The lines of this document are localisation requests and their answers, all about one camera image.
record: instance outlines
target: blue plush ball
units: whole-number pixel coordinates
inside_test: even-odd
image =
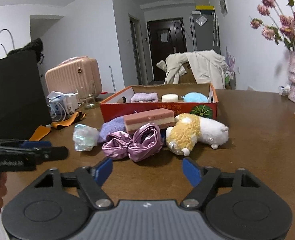
[[[208,103],[209,102],[209,99],[205,95],[201,93],[196,93],[196,92],[188,93],[184,97],[182,97],[182,99],[184,99],[184,102],[186,103]]]

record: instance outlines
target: purple satin scrunchie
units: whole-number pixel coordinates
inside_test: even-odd
[[[129,156],[134,162],[158,153],[163,146],[160,128],[154,123],[142,126],[133,138],[128,133],[118,131],[108,134],[106,141],[102,150],[107,157],[120,160]]]

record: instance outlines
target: white coat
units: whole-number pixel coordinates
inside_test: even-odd
[[[211,51],[195,51],[171,54],[166,63],[161,61],[157,66],[166,72],[165,84],[178,84],[179,75],[183,74],[182,64],[189,62],[198,84],[212,83],[215,89],[225,89],[225,71],[227,63],[222,55]]]

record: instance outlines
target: paper notice on door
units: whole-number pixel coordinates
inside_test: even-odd
[[[162,43],[168,42],[167,33],[161,33],[161,41],[162,41]]]

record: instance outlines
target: clear plastic wrap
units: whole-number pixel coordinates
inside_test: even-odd
[[[77,152],[90,151],[97,146],[99,132],[96,128],[77,124],[74,127],[73,141],[74,149]]]
[[[199,25],[199,26],[203,26],[206,22],[208,21],[208,18],[206,17],[205,14],[202,14],[200,17],[198,17],[196,19],[196,23]]]

